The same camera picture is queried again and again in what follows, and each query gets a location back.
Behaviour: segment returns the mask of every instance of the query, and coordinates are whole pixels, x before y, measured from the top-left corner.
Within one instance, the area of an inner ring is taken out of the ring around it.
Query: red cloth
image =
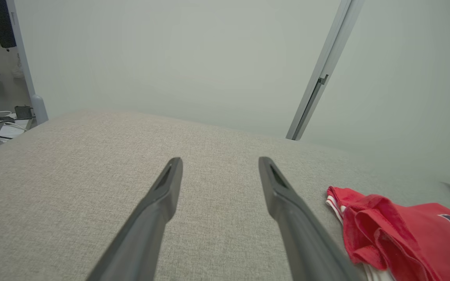
[[[450,210],[438,203],[412,207],[372,194],[329,187],[343,216],[343,239],[353,263],[390,268],[397,281],[450,281]]]

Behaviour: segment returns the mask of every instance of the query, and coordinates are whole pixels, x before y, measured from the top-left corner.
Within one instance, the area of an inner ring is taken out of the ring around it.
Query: white wall
[[[15,0],[50,118],[137,110],[285,137],[338,0]]]
[[[450,173],[450,0],[368,0],[301,139]]]

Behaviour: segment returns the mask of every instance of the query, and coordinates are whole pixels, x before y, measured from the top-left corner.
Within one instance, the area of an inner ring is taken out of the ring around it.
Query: beige fabric surface
[[[342,151],[135,112],[77,112],[0,146],[0,280],[85,279],[172,157],[184,176],[155,279],[291,279],[264,202],[264,155],[342,250],[329,185],[450,208],[447,187],[378,178]]]

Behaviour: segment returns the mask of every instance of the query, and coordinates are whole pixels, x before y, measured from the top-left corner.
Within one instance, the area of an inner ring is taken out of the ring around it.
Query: metal frame
[[[301,139],[307,124],[314,113],[325,85],[336,67],[348,37],[359,17],[364,0],[341,0],[329,34],[320,51],[314,72],[298,106],[295,117],[286,135],[286,139]]]
[[[32,103],[32,108],[34,108],[36,122],[40,125],[48,121],[45,102],[43,101],[43,98],[36,95],[36,91],[34,90],[34,84],[32,83],[32,77],[30,76],[29,71],[29,64],[27,63],[27,55],[25,55],[25,47],[23,46],[22,33],[20,32],[20,26],[18,25],[18,17],[16,15],[14,0],[7,0],[7,6],[13,27],[16,46],[18,48],[18,55],[20,56],[20,62],[22,63],[23,74],[25,75],[25,82],[27,83],[27,88],[29,89],[30,101]]]

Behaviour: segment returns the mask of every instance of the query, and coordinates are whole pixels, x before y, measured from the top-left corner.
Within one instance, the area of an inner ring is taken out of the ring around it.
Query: red jersey
[[[343,218],[353,263],[390,269],[398,281],[450,281],[450,210],[438,203],[412,207],[351,189],[329,187]]]

